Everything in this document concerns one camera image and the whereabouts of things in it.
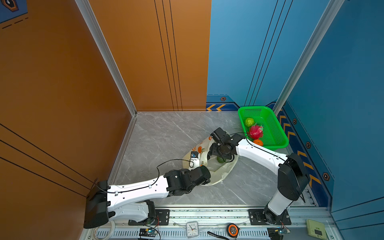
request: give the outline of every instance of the black mounting plate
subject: black mounting plate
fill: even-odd
[[[167,226],[169,224],[169,209],[156,209],[156,216],[159,217],[159,225],[160,226]],[[129,226],[142,226],[141,223],[129,220],[128,222]],[[156,226],[157,225],[157,218],[153,221],[153,223],[149,224],[149,226]]]
[[[251,221],[251,225],[268,225],[264,221],[264,214],[263,214],[263,209],[248,209],[248,214],[249,214],[249,220]],[[288,211],[285,209],[283,212],[283,224],[284,225],[291,225],[291,218],[288,215]]]

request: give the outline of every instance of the green basket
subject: green basket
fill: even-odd
[[[260,138],[260,140],[263,141],[263,147],[276,150],[288,146],[288,138],[272,109],[265,106],[252,106],[241,107],[237,112],[244,132],[248,132],[249,130],[249,128],[244,125],[244,121],[247,118],[253,118],[257,125],[264,127],[263,137]]]

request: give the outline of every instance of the orange tape measure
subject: orange tape measure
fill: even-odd
[[[227,226],[227,233],[228,233],[228,236],[233,237],[233,238],[236,238],[237,235],[239,234],[239,227],[236,226],[236,225],[233,224],[233,223],[230,223],[230,224]]]

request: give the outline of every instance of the white clock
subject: white clock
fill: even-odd
[[[199,235],[199,225],[197,222],[187,222],[187,237],[197,237]]]

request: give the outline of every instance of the orange wall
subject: orange wall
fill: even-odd
[[[210,0],[90,3],[138,111],[205,110]]]
[[[108,178],[131,116],[76,3],[27,4],[0,28],[0,123],[85,177],[0,126],[3,238],[78,239],[84,195]]]

